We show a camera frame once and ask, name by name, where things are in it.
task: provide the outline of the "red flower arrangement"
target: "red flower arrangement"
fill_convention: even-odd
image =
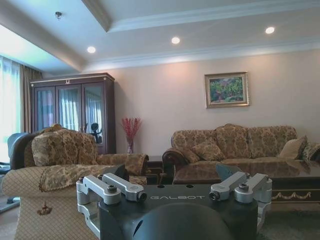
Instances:
[[[141,118],[138,117],[125,117],[121,119],[121,126],[126,135],[128,142],[128,154],[134,152],[134,138],[141,126]]]

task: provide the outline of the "carpet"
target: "carpet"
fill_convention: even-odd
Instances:
[[[319,239],[319,211],[271,211],[257,236],[257,240]]]

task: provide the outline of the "vase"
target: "vase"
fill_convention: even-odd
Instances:
[[[128,142],[128,150],[127,150],[128,154],[133,154],[134,153],[134,142],[133,141],[129,141]]]

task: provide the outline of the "window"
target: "window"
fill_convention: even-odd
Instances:
[[[8,138],[21,131],[20,66],[0,56],[0,162],[9,162]]]

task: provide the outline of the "smoke detector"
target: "smoke detector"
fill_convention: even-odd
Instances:
[[[58,20],[60,20],[62,18],[62,13],[59,11],[56,11],[54,15],[55,15],[55,18]]]

